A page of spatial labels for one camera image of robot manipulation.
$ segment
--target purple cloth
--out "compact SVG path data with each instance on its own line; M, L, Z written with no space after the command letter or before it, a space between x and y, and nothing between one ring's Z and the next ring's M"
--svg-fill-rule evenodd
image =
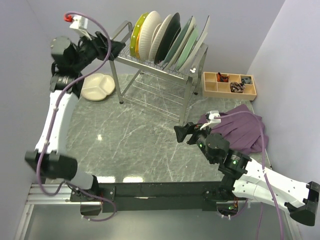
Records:
M220 113L220 116L226 116L229 114L247 111L250 112L248 107L244 104L237 106L236 108L223 113ZM263 130L265 130L265 125L262 122L262 117L257 116L260 124L262 125ZM206 115L202 115L199 124L207 123ZM262 152L262 139L260 136L260 130L255 120L249 114L238 114L228 118L221 119L221 123L215 126L211 133L220 133L230 142L230 148L237 150L243 154L250 153L261 153ZM265 145L268 144L269 138L267 135L264 135Z

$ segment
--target black plate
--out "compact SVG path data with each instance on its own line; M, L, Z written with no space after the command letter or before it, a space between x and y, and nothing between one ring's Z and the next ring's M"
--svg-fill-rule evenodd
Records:
M181 31L180 14L177 12L175 15L173 15L171 21L168 24L167 29L165 30L165 33L160 42L159 48L155 54L154 64L159 64L161 61L165 60L170 47L176 40L180 31Z

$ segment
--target red clip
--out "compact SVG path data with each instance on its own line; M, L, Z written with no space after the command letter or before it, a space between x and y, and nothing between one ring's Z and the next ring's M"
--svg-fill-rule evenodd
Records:
M64 20L68 23L72 23L74 18L71 15L64 15Z

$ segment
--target plate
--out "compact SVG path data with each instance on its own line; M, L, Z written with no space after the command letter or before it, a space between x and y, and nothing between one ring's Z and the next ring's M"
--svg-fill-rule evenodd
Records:
M101 101L115 90L115 81L109 75L95 73L83 81L81 95L91 101Z
M154 57L154 64L159 64L161 61L163 61L166 58L166 55L168 54L170 47L176 40L180 31L181 31L180 14L177 12L175 15L173 15L163 35L159 48Z
M194 59L194 57L197 54L201 44L204 42L206 36L208 35L209 24L210 24L210 16L208 16L208 18L206 19L206 23L204 25L204 28L202 30L202 33L201 33L201 36L199 37L198 42L195 44L193 50L189 54L188 58L185 60L184 64L178 70L179 72L183 71L188 65L191 64L191 61Z
M165 18L165 20L163 21L163 23L161 24L161 27L159 28L159 30L157 31L157 33L155 35L155 38L154 38L154 40L152 42L150 52L149 52L149 61L150 62L155 60L155 56L157 54L157 51L158 51L159 45L161 43L161 40L164 37L165 32L166 32L166 30L167 30L167 28L169 26L169 23L170 23L172 18L173 18L172 14L168 15Z
M174 41L172 47L170 48L168 54L165 56L163 60L163 66L168 63L164 70L168 70L173 64L176 63L179 58L184 46L186 45L192 30L196 26L196 18L194 16L190 17L188 22L184 25L183 29L179 33L178 37Z
M197 38L198 38L198 27L196 26L193 29L188 41L186 42L184 49L182 50L182 53L178 59L176 66L175 66L175 69L174 69L175 71L180 69L181 66L185 63L185 61L187 60L189 53L190 53L192 47L194 46Z
M161 23L160 23L160 24L158 24L158 26L156 26L156 28L155 28L155 30L154 30L154 32L153 32L152 40L151 40L151 47L152 47L152 43L154 42L155 37L156 37L156 35L157 35L157 33L158 33L158 31L159 31L159 29L160 29L161 25L162 25Z
M147 60L149 58L149 52L152 44L152 37L159 24L161 24L161 16L157 11L152 11L145 18L145 21L141 27L139 38L139 55L141 60Z
M143 23L145 22L146 20L146 17L148 16L148 12L142 14L138 21L136 21L135 23L135 26L134 26L134 29L132 31L132 35L131 35L131 39L130 39L130 55L132 57L135 57L136 54L135 54L135 49L136 49L136 43L137 43L137 37L138 37L138 34L140 32L140 29L141 29L141 26L143 25Z
M141 33L141 27L140 27L139 34L138 34L138 36L136 37L135 50L134 50L135 57L136 57L137 59L140 59L140 56L139 56L139 39L140 39L140 33Z

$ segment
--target wooden organizer box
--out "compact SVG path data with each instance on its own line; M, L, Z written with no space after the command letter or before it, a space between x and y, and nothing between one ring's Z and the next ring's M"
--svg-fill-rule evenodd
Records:
M255 100L257 92L252 75L221 73L222 76L229 76L229 82L218 82L217 74L217 72L203 72L202 92L204 97ZM252 84L245 84L242 93L231 92L230 83L241 83L243 77L250 77Z

